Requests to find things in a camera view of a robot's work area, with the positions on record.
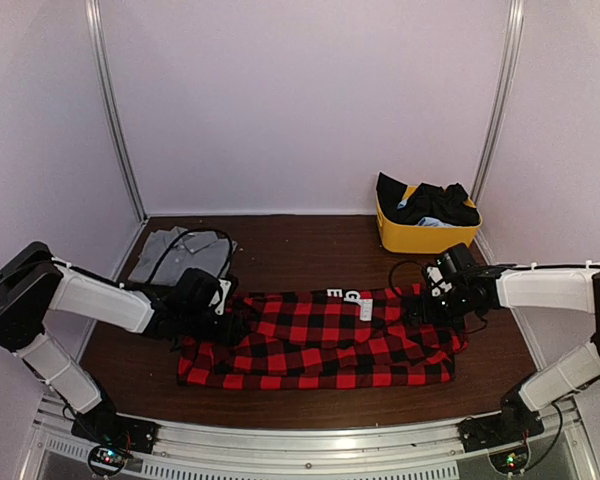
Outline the yellow plastic bin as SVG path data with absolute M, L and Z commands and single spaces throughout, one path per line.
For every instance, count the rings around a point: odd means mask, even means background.
M 408 197 L 418 185 L 407 186 L 405 197 Z M 476 207 L 471 199 L 469 204 Z M 459 243 L 468 246 L 482 225 L 482 217 L 480 224 L 473 227 L 433 228 L 399 225 L 382 214 L 377 195 L 376 221 L 381 246 L 389 252 L 400 254 L 437 254 Z

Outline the red black plaid shirt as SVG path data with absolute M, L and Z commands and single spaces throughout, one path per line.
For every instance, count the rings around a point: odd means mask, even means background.
M 424 320 L 424 288 L 250 293 L 227 311 L 249 330 L 235 346 L 186 338 L 180 385 L 225 390 L 425 386 L 455 377 L 462 325 Z

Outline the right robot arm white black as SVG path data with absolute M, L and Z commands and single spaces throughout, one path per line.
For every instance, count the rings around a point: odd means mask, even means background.
M 600 262 L 480 265 L 457 244 L 423 266 L 424 318 L 459 326 L 468 314 L 539 309 L 578 312 L 594 321 L 591 336 L 507 393 L 492 430 L 515 440 L 531 417 L 550 404 L 600 380 Z

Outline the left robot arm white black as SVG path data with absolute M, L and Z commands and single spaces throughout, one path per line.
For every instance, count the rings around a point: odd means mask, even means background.
M 122 419 L 105 390 L 46 330 L 47 313 L 68 312 L 152 339 L 234 346 L 250 331 L 226 305 L 236 283 L 198 268 L 186 269 L 173 286 L 115 283 L 33 242 L 0 270 L 0 346 L 61 396 L 78 425 L 113 444 L 123 436 Z

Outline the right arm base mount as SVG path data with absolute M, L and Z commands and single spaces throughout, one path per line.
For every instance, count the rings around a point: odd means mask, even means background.
M 508 423 L 504 413 L 496 413 L 467 417 L 457 429 L 465 453 L 485 451 L 491 467 L 511 477 L 531 466 L 530 440 L 544 432 L 544 425 L 534 415 L 516 424 Z

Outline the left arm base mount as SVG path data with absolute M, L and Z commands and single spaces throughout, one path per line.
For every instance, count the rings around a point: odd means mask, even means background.
M 120 474 L 125 468 L 139 466 L 142 463 L 139 455 L 153 452 L 158 429 L 155 422 L 118 417 L 113 430 L 102 433 L 84 419 L 75 419 L 71 434 L 93 443 L 86 463 L 96 477 L 104 478 Z

